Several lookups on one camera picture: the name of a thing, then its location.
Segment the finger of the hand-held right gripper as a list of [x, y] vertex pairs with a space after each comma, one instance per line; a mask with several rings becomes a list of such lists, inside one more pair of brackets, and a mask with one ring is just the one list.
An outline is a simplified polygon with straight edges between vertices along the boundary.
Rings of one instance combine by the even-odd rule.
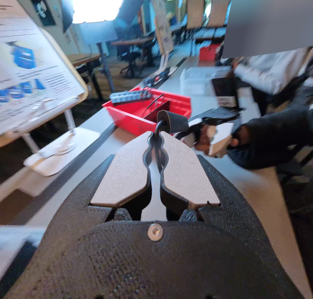
[[193, 148], [196, 143], [195, 133], [190, 133], [187, 136], [183, 137], [182, 142], [186, 144], [189, 148]]

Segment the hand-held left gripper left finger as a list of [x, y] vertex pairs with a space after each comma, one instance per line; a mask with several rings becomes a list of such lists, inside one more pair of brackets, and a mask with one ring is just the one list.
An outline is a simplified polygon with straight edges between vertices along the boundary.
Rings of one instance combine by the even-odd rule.
[[119, 149], [90, 201], [92, 206], [124, 208], [132, 220], [141, 220], [152, 197], [152, 140], [153, 132], [147, 131]]

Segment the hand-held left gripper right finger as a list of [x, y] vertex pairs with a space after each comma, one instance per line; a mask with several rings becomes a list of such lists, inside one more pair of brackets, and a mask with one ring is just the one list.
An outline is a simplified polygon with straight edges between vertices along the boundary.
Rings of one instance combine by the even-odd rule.
[[160, 199], [168, 221], [183, 212], [219, 207], [221, 202], [196, 153], [165, 131], [159, 132]]

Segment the red open-front bin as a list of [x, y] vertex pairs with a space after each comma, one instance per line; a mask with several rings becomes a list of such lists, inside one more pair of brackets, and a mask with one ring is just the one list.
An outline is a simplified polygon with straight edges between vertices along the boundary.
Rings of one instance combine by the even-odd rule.
[[191, 116], [191, 98], [185, 95], [161, 91], [154, 88], [136, 87], [131, 90], [148, 89], [153, 94], [150, 99], [114, 105], [108, 101], [102, 105], [112, 117], [115, 125], [135, 136], [140, 136], [146, 131], [155, 131], [157, 122], [144, 120], [143, 117], [153, 109], [155, 103], [169, 100], [169, 112], [182, 115], [186, 118]]

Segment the person's right forearm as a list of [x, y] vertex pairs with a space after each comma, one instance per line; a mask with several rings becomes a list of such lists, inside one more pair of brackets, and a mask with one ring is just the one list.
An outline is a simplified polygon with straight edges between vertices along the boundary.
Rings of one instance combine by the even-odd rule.
[[241, 125], [233, 135], [238, 141], [228, 156], [248, 170], [263, 169], [289, 162], [296, 154], [290, 146], [313, 144], [312, 106], [286, 109]]

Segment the clear plastic bin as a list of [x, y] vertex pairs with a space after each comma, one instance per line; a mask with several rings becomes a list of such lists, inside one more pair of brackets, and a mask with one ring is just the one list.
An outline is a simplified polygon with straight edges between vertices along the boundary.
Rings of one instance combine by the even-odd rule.
[[185, 96], [213, 96], [213, 78], [225, 77], [230, 66], [184, 68], [180, 76], [180, 93]]

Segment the long red tote white label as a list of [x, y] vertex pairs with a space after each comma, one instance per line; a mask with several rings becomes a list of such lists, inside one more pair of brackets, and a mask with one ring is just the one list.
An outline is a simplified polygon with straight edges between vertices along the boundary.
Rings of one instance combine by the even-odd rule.
[[209, 46], [201, 47], [199, 51], [199, 61], [214, 61], [219, 47], [219, 44], [210, 44]]

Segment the black office chair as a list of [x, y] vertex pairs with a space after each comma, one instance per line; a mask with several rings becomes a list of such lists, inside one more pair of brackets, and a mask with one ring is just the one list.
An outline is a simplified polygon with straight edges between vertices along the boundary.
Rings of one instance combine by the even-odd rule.
[[135, 77], [135, 61], [140, 58], [141, 53], [136, 51], [130, 51], [129, 46], [117, 46], [117, 60], [126, 62], [127, 66], [120, 70], [120, 74], [125, 71], [127, 78]]

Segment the wooden desk black legs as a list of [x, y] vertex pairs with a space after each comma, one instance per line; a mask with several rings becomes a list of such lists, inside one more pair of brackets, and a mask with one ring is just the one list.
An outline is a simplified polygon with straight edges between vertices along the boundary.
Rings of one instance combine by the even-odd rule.
[[142, 49], [146, 49], [146, 56], [147, 56], [147, 66], [152, 67], [154, 66], [154, 60], [152, 55], [152, 47], [156, 43], [156, 37], [144, 37], [144, 38], [136, 38], [131, 40], [119, 40], [116, 42], [112, 42], [112, 46], [140, 46]]

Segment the instruction sheet on stand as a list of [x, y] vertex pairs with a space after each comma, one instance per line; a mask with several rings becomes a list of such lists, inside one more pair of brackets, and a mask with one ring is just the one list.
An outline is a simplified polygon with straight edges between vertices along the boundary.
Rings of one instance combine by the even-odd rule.
[[[59, 54], [60, 58], [64, 61], [64, 63], [68, 66], [69, 70], [72, 72], [72, 74], [74, 75], [74, 77], [80, 82], [80, 84], [82, 85], [82, 87], [84, 88], [84, 93], [80, 94], [78, 97], [80, 98], [79, 101], [77, 101], [76, 103], [73, 103], [71, 106], [69, 106], [69, 109], [71, 109], [73, 106], [79, 104], [80, 102], [82, 102], [83, 100], [85, 100], [87, 98], [88, 95], [88, 89], [87, 86], [85, 84], [85, 82], [83, 81], [83, 79], [80, 77], [80, 75], [78, 74], [78, 72], [76, 71], [76, 69], [74, 68], [74, 66], [72, 65], [72, 63], [69, 61], [68, 57], [64, 54], [64, 52], [61, 50], [61, 48], [59, 47], [59, 45], [57, 44], [57, 42], [54, 40], [54, 38], [48, 33], [46, 32], [44, 29], [40, 28], [41, 32], [44, 34], [44, 36], [47, 38], [48, 42], [51, 44], [51, 46], [55, 49], [55, 51], [57, 52], [57, 54]], [[44, 123], [50, 121], [51, 119], [57, 117], [58, 115], [62, 114], [61, 112], [57, 113], [55, 116], [48, 118], [47, 120], [44, 120], [42, 123], [38, 124], [37, 127], [32, 127], [31, 129], [27, 130], [27, 132], [31, 132], [32, 130], [38, 128], [39, 126], [43, 125]], [[5, 133], [1, 134], [1, 147], [10, 144], [11, 142], [17, 140], [18, 138], [20, 138], [19, 136], [11, 136], [11, 135], [7, 135], [7, 132], [9, 131], [7, 130]]]

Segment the instruction sheet with blue pictures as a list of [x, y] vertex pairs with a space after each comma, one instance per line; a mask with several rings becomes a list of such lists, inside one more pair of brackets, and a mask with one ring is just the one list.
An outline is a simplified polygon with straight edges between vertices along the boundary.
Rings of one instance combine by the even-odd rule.
[[37, 102], [52, 108], [84, 88], [16, 0], [1, 0], [1, 134]]

